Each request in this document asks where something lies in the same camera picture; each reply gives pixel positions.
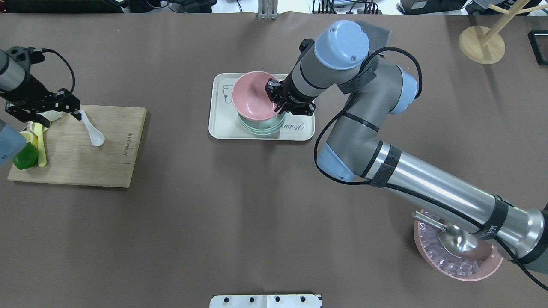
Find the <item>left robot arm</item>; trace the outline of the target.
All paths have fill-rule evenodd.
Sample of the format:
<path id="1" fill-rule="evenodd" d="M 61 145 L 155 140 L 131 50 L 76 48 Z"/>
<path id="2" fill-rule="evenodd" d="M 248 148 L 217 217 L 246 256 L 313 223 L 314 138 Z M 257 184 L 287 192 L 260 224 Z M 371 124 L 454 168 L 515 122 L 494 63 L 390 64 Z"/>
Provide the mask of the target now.
<path id="1" fill-rule="evenodd" d="M 61 88 L 54 93 L 31 74 L 31 65 L 44 61 L 44 53 L 56 54 L 74 77 L 70 64 L 53 49 L 14 46 L 1 50 L 0 89 L 6 100 L 5 111 L 19 121 L 33 121 L 47 128 L 51 126 L 49 120 L 41 115 L 47 111 L 69 113 L 80 121 L 80 100 L 73 94 L 76 82 L 70 90 Z"/>

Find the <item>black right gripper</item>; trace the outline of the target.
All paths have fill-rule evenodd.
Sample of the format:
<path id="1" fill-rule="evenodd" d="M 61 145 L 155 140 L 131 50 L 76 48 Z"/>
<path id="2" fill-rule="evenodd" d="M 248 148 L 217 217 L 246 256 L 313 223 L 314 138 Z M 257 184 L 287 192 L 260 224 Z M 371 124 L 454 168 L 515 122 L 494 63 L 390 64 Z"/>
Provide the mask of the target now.
<path id="1" fill-rule="evenodd" d="M 311 116 L 316 105 L 314 97 L 306 96 L 297 90 L 292 81 L 269 79 L 265 86 L 270 101 L 274 101 L 274 111 L 278 114 L 291 113 L 293 115 Z"/>

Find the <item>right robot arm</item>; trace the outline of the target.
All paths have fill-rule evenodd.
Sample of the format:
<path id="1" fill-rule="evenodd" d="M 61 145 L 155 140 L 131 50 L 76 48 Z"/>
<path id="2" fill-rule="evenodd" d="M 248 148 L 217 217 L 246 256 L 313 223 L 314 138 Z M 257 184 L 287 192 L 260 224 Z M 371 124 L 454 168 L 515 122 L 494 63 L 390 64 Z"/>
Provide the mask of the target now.
<path id="1" fill-rule="evenodd" d="M 392 193 L 546 274 L 547 74 L 533 59 L 478 65 L 458 30 L 377 35 L 324 25 L 262 89 L 278 112 L 327 119 L 313 158 L 329 179 Z"/>

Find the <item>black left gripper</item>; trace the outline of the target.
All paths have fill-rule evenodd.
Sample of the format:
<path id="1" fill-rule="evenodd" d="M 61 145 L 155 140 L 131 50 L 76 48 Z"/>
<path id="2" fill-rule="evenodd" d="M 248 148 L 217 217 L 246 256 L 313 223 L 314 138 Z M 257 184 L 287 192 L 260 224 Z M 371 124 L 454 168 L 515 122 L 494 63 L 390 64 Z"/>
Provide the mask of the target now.
<path id="1" fill-rule="evenodd" d="M 22 122 L 45 122 L 41 113 L 49 111 L 68 113 L 77 121 L 82 120 L 80 100 L 70 92 L 61 88 L 56 93 L 46 92 L 42 99 L 29 99 L 14 92 L 4 92 L 6 100 L 5 111 Z"/>

